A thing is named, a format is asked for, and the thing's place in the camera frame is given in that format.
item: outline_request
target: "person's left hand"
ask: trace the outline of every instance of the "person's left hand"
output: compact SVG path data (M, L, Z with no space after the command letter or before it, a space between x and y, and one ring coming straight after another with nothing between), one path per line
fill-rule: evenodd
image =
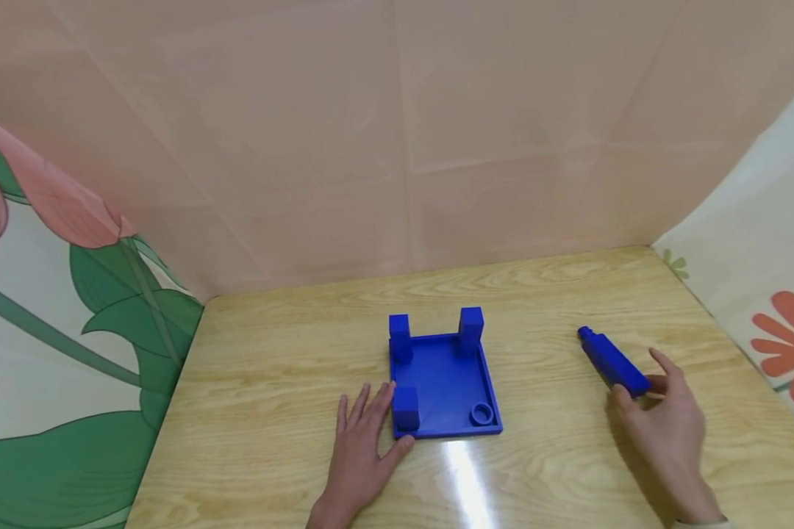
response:
M371 385L365 383L349 417L347 395L341 395L329 478L323 494L312 507L308 529L347 528L359 511L379 495L397 464L412 450L415 439L406 435L385 456L379 457L376 451L395 385L382 384L365 410L371 390Z

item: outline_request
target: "wrist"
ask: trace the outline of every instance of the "wrist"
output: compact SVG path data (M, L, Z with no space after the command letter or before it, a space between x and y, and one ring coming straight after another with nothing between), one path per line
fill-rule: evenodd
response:
M355 517L356 513L324 491L312 507L307 529L347 529Z
M665 488L673 499L680 522L704 525L726 519L720 512L714 491L703 479L703 475L672 475L670 480L666 480Z

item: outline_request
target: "floral wallpaper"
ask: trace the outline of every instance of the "floral wallpaper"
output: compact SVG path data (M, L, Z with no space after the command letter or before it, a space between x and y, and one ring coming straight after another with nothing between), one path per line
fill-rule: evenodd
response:
M125 525L202 311L0 127L0 529Z
M794 100L654 249L794 413Z

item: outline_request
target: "blue 3d printed part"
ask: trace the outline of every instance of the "blue 3d printed part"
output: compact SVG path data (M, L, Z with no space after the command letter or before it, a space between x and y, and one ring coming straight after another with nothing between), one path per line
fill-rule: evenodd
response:
M503 421L480 339L482 309L462 309L459 332L412 336L409 317L388 317L395 439L501 433Z
M624 386L633 399L649 391L650 381L611 343L607 335L596 334L588 327L581 327L576 333L582 341L582 350L609 385Z

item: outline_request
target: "blue plastic base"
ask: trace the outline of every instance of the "blue plastic base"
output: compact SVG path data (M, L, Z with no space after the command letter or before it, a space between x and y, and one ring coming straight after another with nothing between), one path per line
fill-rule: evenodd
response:
M482 344L472 356L462 352L458 333L412 336L412 361L401 363L390 355L391 379L398 388L418 392L420 427L398 429L395 439L412 434L416 439L490 435L503 431Z

